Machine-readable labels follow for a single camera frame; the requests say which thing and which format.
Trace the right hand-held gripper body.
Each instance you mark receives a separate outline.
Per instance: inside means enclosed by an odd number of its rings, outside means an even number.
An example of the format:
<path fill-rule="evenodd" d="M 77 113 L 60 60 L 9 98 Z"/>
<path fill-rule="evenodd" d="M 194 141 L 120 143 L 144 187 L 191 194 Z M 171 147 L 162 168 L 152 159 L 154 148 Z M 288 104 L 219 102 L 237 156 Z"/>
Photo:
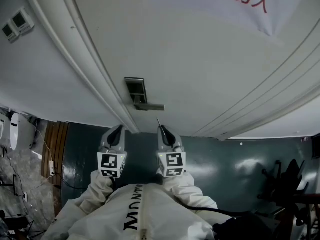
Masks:
<path fill-rule="evenodd" d="M 176 147 L 156 153 L 158 171 L 165 178 L 180 177 L 186 171 L 186 152 L 183 148 Z"/>

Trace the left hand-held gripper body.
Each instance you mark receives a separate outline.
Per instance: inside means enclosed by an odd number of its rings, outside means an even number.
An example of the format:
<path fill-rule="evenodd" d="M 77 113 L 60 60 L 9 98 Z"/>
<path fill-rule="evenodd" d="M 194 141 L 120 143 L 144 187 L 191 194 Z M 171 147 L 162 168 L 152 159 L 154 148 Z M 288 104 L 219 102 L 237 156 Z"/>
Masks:
<path fill-rule="evenodd" d="M 97 164 L 100 175 L 105 178 L 120 178 L 126 165 L 127 155 L 127 152 L 98 152 Z"/>

